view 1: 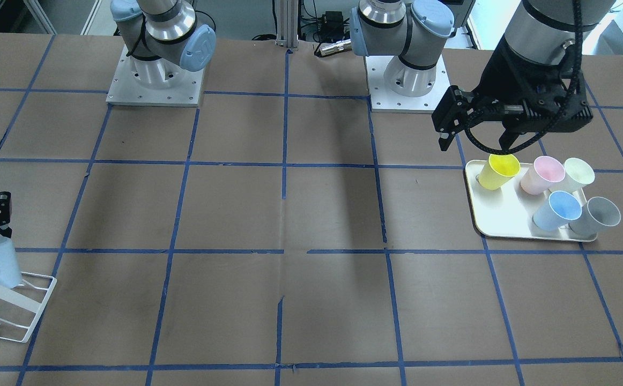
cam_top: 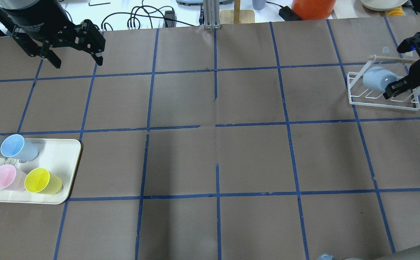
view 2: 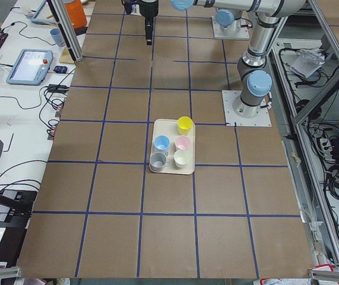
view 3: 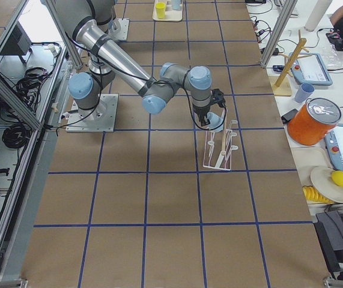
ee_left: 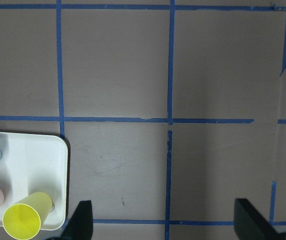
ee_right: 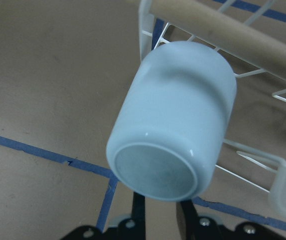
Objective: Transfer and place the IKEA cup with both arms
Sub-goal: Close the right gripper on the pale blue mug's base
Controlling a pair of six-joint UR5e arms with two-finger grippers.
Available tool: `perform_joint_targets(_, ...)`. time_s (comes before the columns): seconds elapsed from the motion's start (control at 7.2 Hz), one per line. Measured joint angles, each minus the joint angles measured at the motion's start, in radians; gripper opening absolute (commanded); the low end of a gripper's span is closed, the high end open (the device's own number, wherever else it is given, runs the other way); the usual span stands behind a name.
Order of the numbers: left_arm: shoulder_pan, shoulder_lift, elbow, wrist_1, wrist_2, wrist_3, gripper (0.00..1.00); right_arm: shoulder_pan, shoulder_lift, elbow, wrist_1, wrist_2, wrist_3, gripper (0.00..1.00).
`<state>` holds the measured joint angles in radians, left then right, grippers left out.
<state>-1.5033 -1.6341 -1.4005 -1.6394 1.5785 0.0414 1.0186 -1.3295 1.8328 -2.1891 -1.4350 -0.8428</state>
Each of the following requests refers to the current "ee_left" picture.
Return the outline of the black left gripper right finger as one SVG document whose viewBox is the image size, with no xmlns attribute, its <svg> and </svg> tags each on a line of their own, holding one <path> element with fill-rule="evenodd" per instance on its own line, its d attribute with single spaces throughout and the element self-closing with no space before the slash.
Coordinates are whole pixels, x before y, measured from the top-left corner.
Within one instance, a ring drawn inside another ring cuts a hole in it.
<svg viewBox="0 0 286 240">
<path fill-rule="evenodd" d="M 283 239 L 246 198 L 234 201 L 234 231 L 239 240 Z"/>
</svg>

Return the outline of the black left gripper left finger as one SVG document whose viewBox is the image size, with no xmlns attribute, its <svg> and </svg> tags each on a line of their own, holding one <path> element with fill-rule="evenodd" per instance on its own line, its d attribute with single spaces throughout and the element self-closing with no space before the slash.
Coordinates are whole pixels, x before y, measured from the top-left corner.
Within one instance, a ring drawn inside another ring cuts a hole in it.
<svg viewBox="0 0 286 240">
<path fill-rule="evenodd" d="M 93 236 L 93 212 L 90 200 L 80 201 L 67 226 L 60 235 L 61 240 L 91 240 Z"/>
</svg>

